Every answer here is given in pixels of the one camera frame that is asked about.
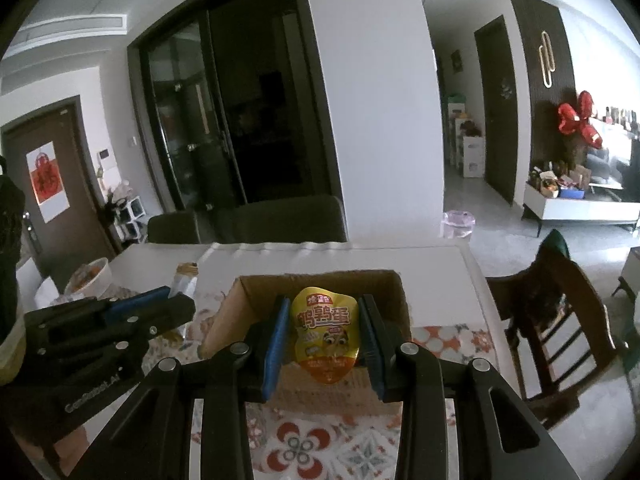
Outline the yellow quail egg packet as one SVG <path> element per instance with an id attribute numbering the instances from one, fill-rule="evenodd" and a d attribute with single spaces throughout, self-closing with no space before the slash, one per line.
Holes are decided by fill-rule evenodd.
<path id="1" fill-rule="evenodd" d="M 345 378 L 360 350 L 357 300 L 306 287 L 292 301 L 290 318 L 296 330 L 297 364 L 323 385 Z"/>

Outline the white bowl with snacks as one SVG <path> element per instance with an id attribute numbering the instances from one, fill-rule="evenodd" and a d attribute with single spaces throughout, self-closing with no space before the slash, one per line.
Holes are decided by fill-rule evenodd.
<path id="1" fill-rule="evenodd" d="M 72 298 L 103 296 L 113 281 L 112 270 L 105 257 L 80 266 L 64 289 L 64 295 Z"/>

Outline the brown cardboard box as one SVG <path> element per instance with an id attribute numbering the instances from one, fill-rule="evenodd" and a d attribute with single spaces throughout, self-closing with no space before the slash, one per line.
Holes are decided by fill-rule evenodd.
<path id="1" fill-rule="evenodd" d="M 406 295 L 392 270 L 240 276 L 221 301 L 202 355 L 210 358 L 253 332 L 271 336 L 266 322 L 282 318 L 281 367 L 268 405 L 314 415 L 396 415 L 400 403 L 380 400 L 366 367 L 357 304 L 364 296 L 392 335 L 409 338 Z"/>

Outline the dark upholstered chair left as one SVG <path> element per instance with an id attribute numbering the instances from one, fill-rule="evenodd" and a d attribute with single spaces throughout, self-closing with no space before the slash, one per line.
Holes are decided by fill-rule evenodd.
<path id="1" fill-rule="evenodd" d="M 200 244 L 198 216 L 193 211 L 174 211 L 149 218 L 148 242 L 153 244 Z"/>

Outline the dark upholstered chair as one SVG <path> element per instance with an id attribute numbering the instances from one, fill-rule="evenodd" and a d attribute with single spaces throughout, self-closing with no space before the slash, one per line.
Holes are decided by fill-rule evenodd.
<path id="1" fill-rule="evenodd" d="M 148 242 L 153 244 L 200 244 L 198 216 L 193 211 L 174 211 L 149 218 Z"/>
<path id="2" fill-rule="evenodd" d="M 231 217 L 237 243 L 344 243 L 348 241 L 341 200 L 313 195 L 266 200 L 238 208 Z"/>

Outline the white shoe rack shelf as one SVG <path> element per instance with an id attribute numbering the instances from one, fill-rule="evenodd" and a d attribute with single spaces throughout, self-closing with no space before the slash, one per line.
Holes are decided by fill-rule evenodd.
<path id="1" fill-rule="evenodd" d="M 148 221 L 139 196 L 122 200 L 114 209 L 114 228 L 123 243 L 144 243 Z"/>

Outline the patterned floral table runner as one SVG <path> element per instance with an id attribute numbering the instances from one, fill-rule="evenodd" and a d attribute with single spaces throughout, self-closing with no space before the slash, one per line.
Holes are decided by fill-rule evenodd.
<path id="1" fill-rule="evenodd" d="M 373 297 L 382 319 L 393 322 L 435 356 L 467 363 L 496 358 L 494 341 L 485 323 L 411 327 L 401 284 L 386 280 L 364 286 L 326 283 L 334 294 Z M 191 364 L 200 344 L 214 336 L 221 347 L 242 339 L 250 327 L 273 309 L 277 296 L 294 298 L 303 289 L 288 276 L 246 276 L 236 281 L 218 310 L 205 308 L 194 316 L 186 336 L 160 336 L 150 343 L 142 361 L 145 372 L 163 358 Z M 276 390 L 264 403 L 246 406 L 247 434 L 253 467 L 263 474 L 283 470 L 299 479 L 388 479 L 397 457 L 400 431 L 398 403 L 384 404 L 370 385 L 368 372 L 355 365 L 339 382 L 317 382 L 296 360 L 297 332 L 290 327 Z M 313 429 L 328 440 L 327 452 L 314 448 L 309 467 L 277 443 L 280 429 Z"/>

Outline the brown entrance door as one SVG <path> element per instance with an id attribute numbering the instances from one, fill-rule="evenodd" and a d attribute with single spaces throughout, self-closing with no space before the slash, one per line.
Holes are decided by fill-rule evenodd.
<path id="1" fill-rule="evenodd" d="M 27 247 L 42 276 L 63 290 L 84 264 L 114 257 L 78 98 L 12 120 L 1 128 L 1 147 L 10 178 L 25 194 Z"/>

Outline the dark upholstered chair middle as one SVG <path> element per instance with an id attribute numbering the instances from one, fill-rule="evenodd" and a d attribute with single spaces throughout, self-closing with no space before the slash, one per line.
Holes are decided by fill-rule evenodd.
<path id="1" fill-rule="evenodd" d="M 344 243 L 348 241 L 341 200 L 313 195 L 266 200 L 238 208 L 231 217 L 237 243 Z"/>

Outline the pink trash bin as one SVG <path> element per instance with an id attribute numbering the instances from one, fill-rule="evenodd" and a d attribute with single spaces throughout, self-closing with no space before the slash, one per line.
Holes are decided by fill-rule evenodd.
<path id="1" fill-rule="evenodd" d="M 469 240 L 475 228 L 475 217 L 469 211 L 448 210 L 442 214 L 442 237 L 447 240 Z"/>

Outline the wooden dining chair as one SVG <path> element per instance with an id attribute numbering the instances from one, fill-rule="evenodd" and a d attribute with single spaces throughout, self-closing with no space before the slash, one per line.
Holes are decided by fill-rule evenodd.
<path id="1" fill-rule="evenodd" d="M 525 270 L 487 283 L 508 323 L 523 400 L 546 428 L 558 426 L 620 353 L 608 308 L 558 230 L 544 238 Z"/>

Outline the white tv console cabinet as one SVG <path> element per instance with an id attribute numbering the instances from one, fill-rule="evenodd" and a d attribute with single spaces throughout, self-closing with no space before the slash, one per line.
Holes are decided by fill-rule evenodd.
<path id="1" fill-rule="evenodd" d="M 560 223 L 595 223 L 613 226 L 631 226 L 639 229 L 639 204 L 615 200 L 574 200 L 574 198 L 549 198 L 531 185 L 525 185 L 523 217 L 537 223 L 536 237 L 544 226 Z"/>

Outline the white storage boxes hallway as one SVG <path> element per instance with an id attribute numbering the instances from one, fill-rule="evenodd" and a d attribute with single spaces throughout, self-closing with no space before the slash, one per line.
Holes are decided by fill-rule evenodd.
<path id="1" fill-rule="evenodd" d="M 485 175 L 485 140 L 462 94 L 446 96 L 446 159 L 467 179 Z"/>

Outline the red balloon dog decoration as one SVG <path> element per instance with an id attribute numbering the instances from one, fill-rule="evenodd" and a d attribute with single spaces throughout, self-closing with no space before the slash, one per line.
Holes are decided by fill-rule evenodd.
<path id="1" fill-rule="evenodd" d="M 572 107 L 570 103 L 562 103 L 558 107 L 558 129 L 564 136 L 578 133 L 590 148 L 600 150 L 603 145 L 603 139 L 597 129 L 590 124 L 592 110 L 593 99 L 591 94 L 586 90 L 580 92 L 576 108 Z"/>

